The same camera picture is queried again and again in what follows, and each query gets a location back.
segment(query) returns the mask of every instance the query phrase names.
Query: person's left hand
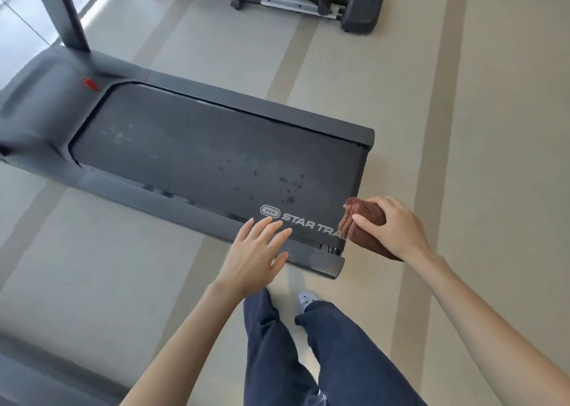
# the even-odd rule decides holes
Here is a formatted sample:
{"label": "person's left hand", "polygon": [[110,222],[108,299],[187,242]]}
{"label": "person's left hand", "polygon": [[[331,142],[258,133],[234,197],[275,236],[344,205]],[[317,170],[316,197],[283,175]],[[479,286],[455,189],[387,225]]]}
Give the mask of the person's left hand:
{"label": "person's left hand", "polygon": [[216,278],[216,282],[232,288],[239,299],[259,292],[271,283],[289,256],[283,252],[275,257],[292,230],[285,229],[273,236],[283,222],[272,221],[267,217],[254,225],[252,218],[242,226]]}

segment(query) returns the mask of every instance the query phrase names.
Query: person's right arm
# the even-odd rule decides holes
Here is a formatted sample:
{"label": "person's right arm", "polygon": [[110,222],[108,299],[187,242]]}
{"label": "person's right arm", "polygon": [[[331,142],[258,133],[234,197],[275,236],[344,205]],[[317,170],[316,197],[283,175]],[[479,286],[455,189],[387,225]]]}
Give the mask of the person's right arm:
{"label": "person's right arm", "polygon": [[384,226],[354,221],[426,282],[475,364],[504,405],[570,406],[570,378],[509,325],[434,254],[419,219],[400,201],[375,197]]}

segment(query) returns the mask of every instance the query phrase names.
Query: leg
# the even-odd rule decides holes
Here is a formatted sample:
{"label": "leg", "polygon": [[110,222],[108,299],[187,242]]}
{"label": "leg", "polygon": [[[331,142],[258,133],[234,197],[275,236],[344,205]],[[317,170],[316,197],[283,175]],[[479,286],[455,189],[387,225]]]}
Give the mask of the leg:
{"label": "leg", "polygon": [[267,289],[246,298],[243,316],[248,338],[244,406],[321,406],[319,388],[299,363]]}
{"label": "leg", "polygon": [[388,357],[334,304],[314,301],[295,323],[307,331],[321,366],[319,387],[331,404],[425,406]]}

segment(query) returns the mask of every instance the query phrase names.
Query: forearm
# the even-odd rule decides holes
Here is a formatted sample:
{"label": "forearm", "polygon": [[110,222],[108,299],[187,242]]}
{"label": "forearm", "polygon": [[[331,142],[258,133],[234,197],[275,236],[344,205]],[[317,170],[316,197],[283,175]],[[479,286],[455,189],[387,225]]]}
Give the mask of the forearm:
{"label": "forearm", "polygon": [[411,258],[505,405],[570,405],[570,379],[468,287],[440,256]]}
{"label": "forearm", "polygon": [[224,324],[240,301],[212,283],[121,406],[185,406]]}

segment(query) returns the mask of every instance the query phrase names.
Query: oval logo emblem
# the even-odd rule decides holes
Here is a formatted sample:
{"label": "oval logo emblem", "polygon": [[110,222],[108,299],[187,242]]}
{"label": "oval logo emblem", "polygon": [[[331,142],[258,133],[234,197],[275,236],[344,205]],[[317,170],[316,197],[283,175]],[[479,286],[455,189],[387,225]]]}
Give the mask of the oval logo emblem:
{"label": "oval logo emblem", "polygon": [[281,211],[278,208],[270,207],[269,205],[264,205],[261,207],[261,214],[268,215],[269,217],[273,218],[281,217]]}

